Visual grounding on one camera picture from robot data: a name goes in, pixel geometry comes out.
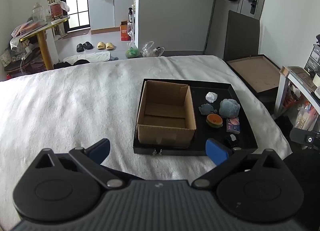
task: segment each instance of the black tray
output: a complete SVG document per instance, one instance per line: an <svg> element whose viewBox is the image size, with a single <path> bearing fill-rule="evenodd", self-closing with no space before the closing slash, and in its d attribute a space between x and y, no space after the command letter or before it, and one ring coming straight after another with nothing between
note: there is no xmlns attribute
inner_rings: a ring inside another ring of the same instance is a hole
<svg viewBox="0 0 320 231"><path fill-rule="evenodd" d="M179 155L179 156L205 156L205 143L208 138L214 138L222 144L224 143L224 138L227 134L231 134L227 132L226 119L223 119L223 126L219 129L214 129L210 127L206 123L206 116L201 115L198 107L209 103L205 96L208 92L215 92L218 94L217 100L211 104L214 109L218 110L220 107L220 102L223 99L234 99L240 104L240 112L239 112L239 122L240 122L240 134L235 134L237 139L239 140L239 147L242 149L250 149L257 148L257 141L252 132L250 123L248 118L242 108L242 105L233 90L231 84L224 83L216 83L216 82L203 82L203 81L189 81L189 80L176 80L176 79L144 79L143 86L147 80L153 81L163 81L169 83L176 84L187 84L190 86L193 108L195 111L196 117L196 134L193 137L190 146L187 149L177 149L172 148L170 146L164 145L154 145L154 144L141 144L138 140L137 134L137 123L136 129L134 132L134 140L133 140L133 151L137 154L149 154L156 150L157 152L161 151L161 155ZM139 107L141 103L142 97L142 89L140 94Z"/></svg>

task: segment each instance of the fluffy white blanket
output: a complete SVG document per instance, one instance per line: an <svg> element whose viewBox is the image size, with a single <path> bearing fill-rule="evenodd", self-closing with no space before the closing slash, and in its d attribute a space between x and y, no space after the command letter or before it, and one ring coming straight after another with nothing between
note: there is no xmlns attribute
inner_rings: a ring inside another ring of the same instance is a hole
<svg viewBox="0 0 320 231"><path fill-rule="evenodd" d="M141 58L46 71L0 82L0 226L18 221L12 191L38 152L56 153L111 141L103 165L145 179L198 178L214 164L207 157L146 156L132 143L144 78L171 78L232 84L246 112L259 151L273 148L284 158L288 142L266 108L215 56Z"/></svg>

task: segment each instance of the gray floor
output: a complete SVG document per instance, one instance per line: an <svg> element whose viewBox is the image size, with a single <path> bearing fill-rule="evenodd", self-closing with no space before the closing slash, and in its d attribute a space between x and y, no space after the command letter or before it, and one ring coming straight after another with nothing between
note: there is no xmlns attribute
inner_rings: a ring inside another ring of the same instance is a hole
<svg viewBox="0 0 320 231"><path fill-rule="evenodd" d="M78 53L76 47L78 44L83 44L86 41L93 45L93 49L85 50L84 52ZM76 36L73 38L60 39L56 42L57 52L59 55L59 61L62 62L66 57L73 56L76 54L90 54L97 53L106 50L98 50L97 44L99 42L112 43L115 46L114 50L111 50L111 59L127 59L125 52L128 49L127 43L130 41L121 41L120 31L108 32L101 34L91 34L91 31L87 35Z"/></svg>

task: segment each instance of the open cardboard box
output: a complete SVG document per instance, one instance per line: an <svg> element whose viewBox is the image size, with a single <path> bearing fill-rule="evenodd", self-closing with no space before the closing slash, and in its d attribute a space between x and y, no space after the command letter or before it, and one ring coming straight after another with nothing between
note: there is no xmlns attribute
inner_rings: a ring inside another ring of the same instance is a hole
<svg viewBox="0 0 320 231"><path fill-rule="evenodd" d="M187 148L196 132L190 87L148 80L144 84L137 119L142 144Z"/></svg>
<svg viewBox="0 0 320 231"><path fill-rule="evenodd" d="M280 69L263 54L231 60L227 63L241 79L250 85L256 95L277 89L279 86Z"/></svg>

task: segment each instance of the orange box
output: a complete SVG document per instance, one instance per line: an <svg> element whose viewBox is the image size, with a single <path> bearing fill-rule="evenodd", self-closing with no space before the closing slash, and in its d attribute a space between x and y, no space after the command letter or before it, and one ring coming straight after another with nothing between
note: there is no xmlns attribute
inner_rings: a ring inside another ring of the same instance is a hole
<svg viewBox="0 0 320 231"><path fill-rule="evenodd" d="M128 25L128 22L121 21L121 25L120 25L121 41L131 40L131 37L128 35L129 31L130 31L130 25Z"/></svg>

